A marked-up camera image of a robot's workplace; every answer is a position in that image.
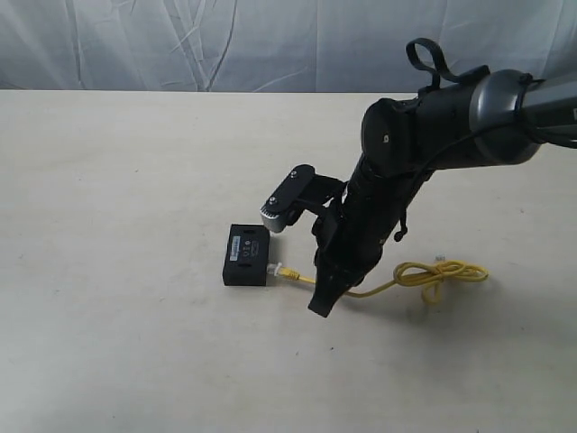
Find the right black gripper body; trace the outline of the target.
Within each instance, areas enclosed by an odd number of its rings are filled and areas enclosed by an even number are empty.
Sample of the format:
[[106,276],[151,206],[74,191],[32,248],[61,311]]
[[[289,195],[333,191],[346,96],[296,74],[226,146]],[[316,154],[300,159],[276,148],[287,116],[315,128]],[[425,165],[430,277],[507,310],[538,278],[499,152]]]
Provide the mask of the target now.
[[359,284],[380,261],[383,244],[427,180],[427,171],[387,177],[360,158],[343,193],[316,224],[316,287]]

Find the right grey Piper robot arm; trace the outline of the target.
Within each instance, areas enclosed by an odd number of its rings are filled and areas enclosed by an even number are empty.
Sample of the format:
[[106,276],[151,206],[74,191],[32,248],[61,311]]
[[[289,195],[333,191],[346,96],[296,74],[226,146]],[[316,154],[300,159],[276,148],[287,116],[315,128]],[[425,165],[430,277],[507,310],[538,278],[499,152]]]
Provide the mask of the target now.
[[407,211],[438,170],[517,165],[542,144],[576,145],[576,77],[535,78],[515,69],[449,70],[429,39],[410,41],[411,65],[431,77],[410,100],[383,98],[362,119],[362,154],[314,224],[316,284],[309,308],[321,317],[359,285],[384,243],[407,233]]

